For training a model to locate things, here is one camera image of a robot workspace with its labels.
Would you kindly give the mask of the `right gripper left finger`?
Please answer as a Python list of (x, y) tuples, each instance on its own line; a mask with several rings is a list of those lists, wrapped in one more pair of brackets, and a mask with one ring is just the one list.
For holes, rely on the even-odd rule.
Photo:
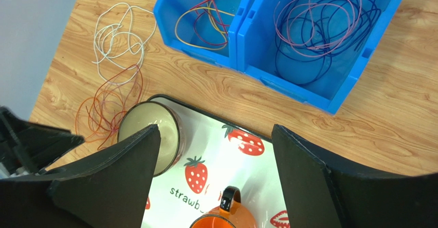
[(141, 227), (153, 176), (119, 142), (40, 176), (1, 180), (1, 227)]

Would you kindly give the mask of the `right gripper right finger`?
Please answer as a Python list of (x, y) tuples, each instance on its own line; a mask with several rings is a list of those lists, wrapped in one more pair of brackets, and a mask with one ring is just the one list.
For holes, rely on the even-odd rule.
[(275, 125), (272, 143), (291, 227), (437, 227), (437, 174), (375, 169)]

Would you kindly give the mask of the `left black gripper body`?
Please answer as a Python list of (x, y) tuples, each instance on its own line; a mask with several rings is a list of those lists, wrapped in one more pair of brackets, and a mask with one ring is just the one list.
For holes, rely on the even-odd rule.
[(1, 178), (39, 174), (85, 139), (70, 130), (32, 123), (1, 107)]

